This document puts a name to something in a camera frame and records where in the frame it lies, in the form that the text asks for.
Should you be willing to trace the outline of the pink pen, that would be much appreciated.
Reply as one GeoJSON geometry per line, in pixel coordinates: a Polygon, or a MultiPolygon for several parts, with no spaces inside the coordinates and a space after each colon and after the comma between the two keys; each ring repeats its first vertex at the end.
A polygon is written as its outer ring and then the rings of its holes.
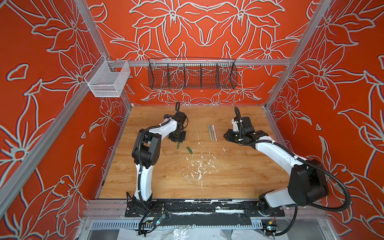
{"type": "Polygon", "coordinates": [[[214,139],[214,141],[217,141],[218,139],[217,139],[215,125],[211,125],[211,128],[212,128],[212,133],[213,133],[213,139],[214,139]]]}

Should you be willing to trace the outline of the light green pen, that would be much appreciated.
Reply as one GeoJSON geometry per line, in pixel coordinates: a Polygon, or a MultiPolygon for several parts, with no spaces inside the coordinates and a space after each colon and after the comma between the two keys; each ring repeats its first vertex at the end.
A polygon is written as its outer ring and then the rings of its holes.
{"type": "Polygon", "coordinates": [[[210,140],[212,141],[213,140],[213,136],[212,136],[211,125],[210,124],[208,124],[208,131],[209,131],[209,135],[210,135],[210,140]]]}

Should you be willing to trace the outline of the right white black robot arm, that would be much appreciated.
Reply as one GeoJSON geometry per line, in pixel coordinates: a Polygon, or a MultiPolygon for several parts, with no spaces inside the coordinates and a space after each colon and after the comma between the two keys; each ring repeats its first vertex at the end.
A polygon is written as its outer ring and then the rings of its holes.
{"type": "Polygon", "coordinates": [[[259,196],[258,211],[261,215],[269,216],[281,206],[305,207],[329,194],[320,162],[305,158],[305,163],[300,162],[300,156],[283,149],[267,133],[255,131],[248,117],[235,117],[231,123],[233,128],[224,134],[228,142],[249,146],[265,154],[290,176],[287,187],[259,196]]]}

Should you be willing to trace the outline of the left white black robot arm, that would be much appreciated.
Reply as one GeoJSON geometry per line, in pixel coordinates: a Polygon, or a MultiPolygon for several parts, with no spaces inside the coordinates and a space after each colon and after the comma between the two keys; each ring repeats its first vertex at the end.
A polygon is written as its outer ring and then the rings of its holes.
{"type": "Polygon", "coordinates": [[[188,120],[185,113],[176,111],[174,115],[164,115],[164,120],[138,133],[132,151],[137,170],[136,191],[133,202],[142,211],[154,212],[152,207],[152,175],[154,166],[160,158],[162,140],[182,143],[186,139],[184,123],[188,120]]]}

